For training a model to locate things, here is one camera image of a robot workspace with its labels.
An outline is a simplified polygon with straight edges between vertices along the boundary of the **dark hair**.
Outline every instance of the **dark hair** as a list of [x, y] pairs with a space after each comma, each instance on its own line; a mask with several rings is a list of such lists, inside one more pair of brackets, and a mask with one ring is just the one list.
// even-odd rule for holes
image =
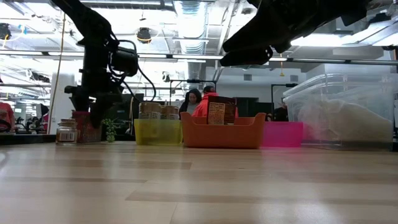
[[192, 89], [190, 90], [187, 94], [185, 94], [185, 101], [182, 103], [181, 107], [180, 107], [180, 111], [178, 112], [179, 114], [181, 112], [186, 112], [187, 108], [188, 108], [188, 103], [189, 103], [189, 94], [193, 93], [195, 94], [195, 96], [197, 97], [197, 103], [201, 102], [201, 94], [200, 91], [198, 89]]
[[203, 89], [203, 93], [215, 92], [215, 91], [212, 91], [212, 90], [211, 90], [212, 88], [214, 88], [214, 86], [206, 86], [206, 87]]

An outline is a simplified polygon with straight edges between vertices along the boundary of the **yellow plastic bin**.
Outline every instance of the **yellow plastic bin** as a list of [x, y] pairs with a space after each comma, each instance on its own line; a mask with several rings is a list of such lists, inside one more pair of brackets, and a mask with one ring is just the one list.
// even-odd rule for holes
[[180, 120], [135, 119], [137, 145], [177, 146], [182, 142]]

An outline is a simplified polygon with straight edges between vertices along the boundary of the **orange plastic bin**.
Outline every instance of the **orange plastic bin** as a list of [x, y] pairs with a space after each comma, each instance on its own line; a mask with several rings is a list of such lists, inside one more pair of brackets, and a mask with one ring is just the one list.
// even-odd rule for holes
[[255, 118], [236, 118], [234, 125], [209, 125], [206, 118], [181, 113], [184, 146], [257, 149], [261, 146], [265, 113]]

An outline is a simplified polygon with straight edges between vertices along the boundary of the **red container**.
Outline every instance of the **red container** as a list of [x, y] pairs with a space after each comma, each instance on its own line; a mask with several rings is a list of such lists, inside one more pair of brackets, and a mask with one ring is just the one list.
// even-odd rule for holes
[[266, 122], [264, 125], [264, 147], [301, 147], [303, 141], [303, 123]]
[[90, 122], [90, 112], [74, 111], [72, 118], [77, 122], [77, 143], [101, 141], [102, 129], [93, 127]]
[[184, 146], [256, 149], [261, 146], [265, 113], [255, 118], [236, 118], [234, 125], [209, 125], [206, 118], [181, 113]]

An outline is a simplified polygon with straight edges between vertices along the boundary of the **wooden table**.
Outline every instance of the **wooden table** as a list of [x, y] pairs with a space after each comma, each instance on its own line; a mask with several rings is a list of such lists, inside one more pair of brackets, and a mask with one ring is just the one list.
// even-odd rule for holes
[[0, 223], [398, 223], [398, 154], [1, 146]]

